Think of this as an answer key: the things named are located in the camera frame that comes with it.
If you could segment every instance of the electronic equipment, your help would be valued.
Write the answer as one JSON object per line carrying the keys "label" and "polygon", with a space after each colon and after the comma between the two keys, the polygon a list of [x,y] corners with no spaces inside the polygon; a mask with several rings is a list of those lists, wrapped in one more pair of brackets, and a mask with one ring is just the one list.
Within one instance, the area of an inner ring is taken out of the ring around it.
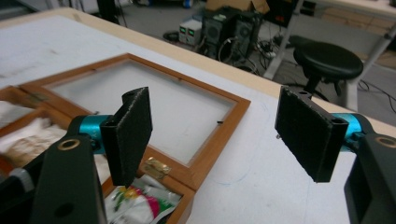
{"label": "electronic equipment", "polygon": [[149,88],[122,102],[114,116],[74,118],[63,138],[2,182],[0,220],[107,223],[93,153],[106,152],[113,185],[130,186],[152,131]]}
{"label": "electronic equipment", "polygon": [[257,42],[261,25],[262,14],[250,11],[238,13],[233,34],[236,38],[232,44],[233,59],[248,58]]}
{"label": "electronic equipment", "polygon": [[181,43],[195,46],[201,40],[202,23],[191,19],[179,25],[178,40]]}
{"label": "electronic equipment", "polygon": [[233,36],[236,16],[239,9],[221,7],[216,11],[206,11],[203,16],[203,35],[205,37],[206,56],[217,59],[219,47],[229,37]]}
{"label": "electronic equipment", "polygon": [[278,136],[315,182],[330,181],[341,147],[355,152],[344,187],[350,222],[396,223],[396,139],[360,114],[330,114],[311,97],[281,88]]}

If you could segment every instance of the desk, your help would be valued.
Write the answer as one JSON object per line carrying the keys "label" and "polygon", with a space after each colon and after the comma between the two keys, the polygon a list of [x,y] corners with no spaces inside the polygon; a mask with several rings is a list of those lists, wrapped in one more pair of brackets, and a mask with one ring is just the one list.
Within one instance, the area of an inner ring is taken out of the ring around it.
{"label": "desk", "polygon": [[[343,94],[344,106],[358,111],[357,85],[396,35],[396,7],[391,7],[388,0],[314,0],[313,2],[325,6],[351,9],[353,11],[369,14],[378,18],[386,18],[394,21],[394,24],[389,32],[384,36],[368,34],[367,32],[356,28],[346,28],[345,26],[301,15],[300,9],[303,5],[303,1],[298,1],[290,19],[287,32],[284,34],[283,41],[279,47],[279,51],[276,57],[271,61],[264,77],[268,79],[272,79],[274,77],[277,68],[280,66],[280,63],[285,56],[285,47],[291,34],[302,35],[317,41],[330,42],[354,52],[364,53],[368,55],[368,58],[364,62],[364,68],[361,75],[346,82],[346,92]],[[316,32],[312,32],[313,27],[317,28]],[[335,34],[339,34],[341,38],[335,37]]]}
{"label": "desk", "polygon": [[[72,8],[1,22],[0,40],[0,88],[131,52],[249,99],[195,195],[188,223],[348,223],[344,184],[354,154],[340,154],[331,183],[313,183],[276,139],[278,84]],[[329,112],[347,112],[315,101]],[[395,127],[371,122],[377,132],[396,135]]]}

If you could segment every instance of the gray floor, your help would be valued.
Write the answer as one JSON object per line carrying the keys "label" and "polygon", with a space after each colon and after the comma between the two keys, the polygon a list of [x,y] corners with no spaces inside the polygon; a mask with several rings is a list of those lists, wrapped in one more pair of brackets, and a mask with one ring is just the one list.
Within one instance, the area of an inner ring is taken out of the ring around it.
{"label": "gray floor", "polygon": [[[121,25],[127,26],[128,28],[136,30],[142,34],[150,35],[166,41],[163,39],[163,34],[176,31],[183,21],[188,20],[193,16],[200,15],[205,9],[205,2],[195,0],[192,8],[186,9],[182,7],[182,1],[156,0],[150,7],[131,4],[129,6],[124,6],[122,9],[124,17],[120,16]],[[279,32],[282,33],[284,30],[268,21],[265,21],[262,24],[259,38],[261,40],[268,40]],[[191,48],[180,43],[174,44],[185,49]],[[260,61],[258,55],[258,52],[253,52],[250,59],[258,68],[258,72],[263,74],[265,68],[262,64],[264,62]],[[364,80],[396,97],[396,88],[394,88],[396,83],[395,69],[375,65]],[[302,69],[296,65],[293,62],[292,57],[289,56],[287,57],[287,60],[281,64],[274,81],[281,84],[291,82],[305,84],[306,79],[303,75]],[[362,88],[359,90],[358,112],[396,126],[396,114],[390,107],[388,96],[381,93],[374,87],[370,87],[370,90],[366,91],[366,86],[364,84],[361,86]],[[332,103],[337,104],[338,99],[332,85],[320,84],[318,89],[322,91]]]}

